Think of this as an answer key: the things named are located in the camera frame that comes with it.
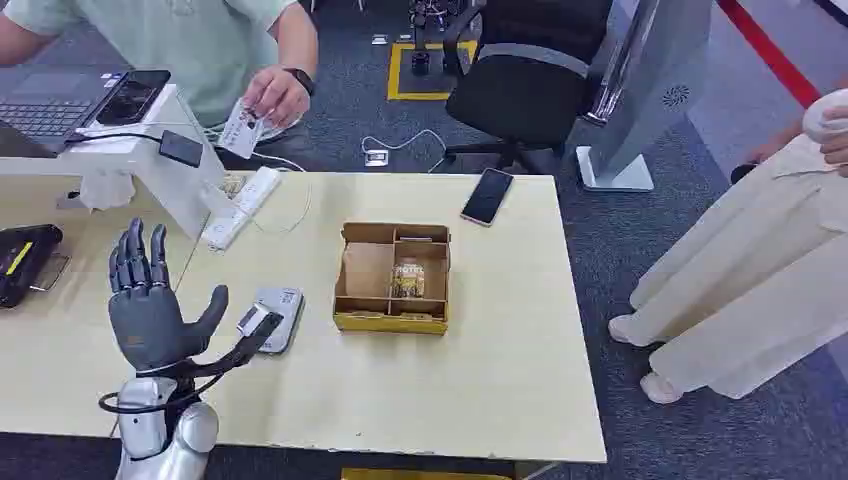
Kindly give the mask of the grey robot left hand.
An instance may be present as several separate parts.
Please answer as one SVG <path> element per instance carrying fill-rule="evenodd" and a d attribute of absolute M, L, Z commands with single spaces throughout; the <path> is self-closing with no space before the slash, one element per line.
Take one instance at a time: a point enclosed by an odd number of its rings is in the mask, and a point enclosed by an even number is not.
<path fill-rule="evenodd" d="M 143 240 L 140 218 L 130 221 L 109 260 L 108 302 L 119 349 L 138 372 L 161 370 L 206 351 L 229 304 L 229 290 L 218 285 L 198 320 L 187 323 L 171 287 L 166 260 L 167 229 L 158 224 Z"/>

